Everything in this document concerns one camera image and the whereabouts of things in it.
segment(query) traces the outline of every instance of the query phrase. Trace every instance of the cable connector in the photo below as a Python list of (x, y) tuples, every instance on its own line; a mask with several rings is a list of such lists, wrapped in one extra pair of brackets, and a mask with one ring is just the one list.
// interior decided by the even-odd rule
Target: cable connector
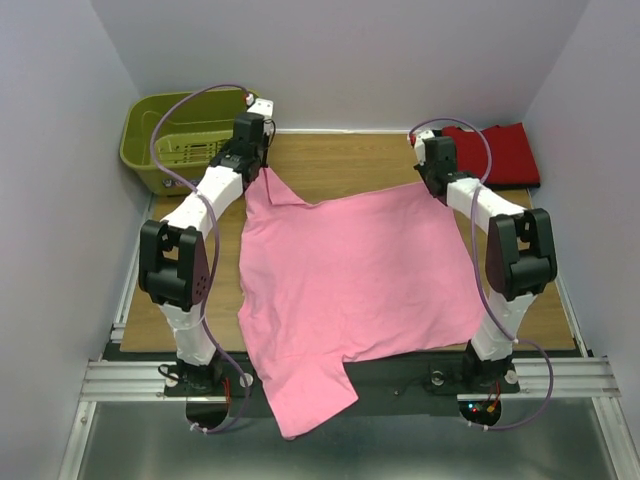
[(249, 92), (244, 96), (244, 101), (247, 104), (247, 107), (250, 107), (255, 103), (256, 97), (253, 93)]

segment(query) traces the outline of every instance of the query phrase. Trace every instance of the gray floor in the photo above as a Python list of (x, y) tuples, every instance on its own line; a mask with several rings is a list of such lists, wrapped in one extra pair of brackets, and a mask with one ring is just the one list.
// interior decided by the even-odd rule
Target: gray floor
[[(539, 401), (503, 402), (500, 423)], [(508, 433), (453, 418), (336, 417), (292, 442), (273, 419), (234, 433), (189, 431), (184, 405), (101, 404), (82, 479), (607, 479), (615, 478), (591, 401), (554, 400), (535, 423)]]

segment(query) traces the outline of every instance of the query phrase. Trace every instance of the pink towel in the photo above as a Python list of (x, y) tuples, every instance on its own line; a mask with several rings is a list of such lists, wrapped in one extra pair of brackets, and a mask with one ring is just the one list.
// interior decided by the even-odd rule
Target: pink towel
[(469, 254), (424, 184), (310, 205), (263, 169), (246, 200), (238, 317), (285, 438), (358, 399), (343, 362), (463, 343), (479, 328)]

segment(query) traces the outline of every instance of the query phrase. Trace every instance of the white wall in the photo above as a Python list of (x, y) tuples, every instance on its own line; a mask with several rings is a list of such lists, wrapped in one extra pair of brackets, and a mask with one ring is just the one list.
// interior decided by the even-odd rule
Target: white wall
[(117, 146), (137, 91), (85, 0), (0, 0), (0, 478), (57, 478), (146, 194)]
[(592, 0), (525, 119), (562, 275), (640, 445), (640, 3)]
[(520, 121), (587, 0), (92, 0), (142, 94), (221, 81), (278, 126)]

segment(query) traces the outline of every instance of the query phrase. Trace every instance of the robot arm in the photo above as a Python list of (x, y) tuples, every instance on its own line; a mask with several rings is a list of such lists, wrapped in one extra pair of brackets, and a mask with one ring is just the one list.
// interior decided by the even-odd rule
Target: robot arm
[[(450, 137), (437, 137), (428, 130), (416, 138), (413, 148), (418, 158), (414, 168), (443, 204), (471, 218), (474, 192), (480, 188), (476, 224), (488, 235), (485, 271), (489, 306), (506, 330), (517, 336), (527, 309), (556, 277), (549, 214), (514, 205), (482, 186), (477, 178), (458, 172), (455, 143)], [(467, 349), (477, 365), (506, 365), (512, 350), (513, 342), (488, 314)]]
[[(257, 99), (234, 121), (233, 137), (212, 159), (198, 185), (216, 219), (242, 196), (266, 166), (273, 135), (273, 102)], [(204, 241), (212, 229), (202, 199), (190, 194), (160, 222), (149, 220), (140, 231), (139, 285), (167, 317), (176, 340), (181, 373), (210, 368), (216, 352), (207, 338), (202, 302), (211, 287)], [(177, 248), (177, 259), (165, 254)]]

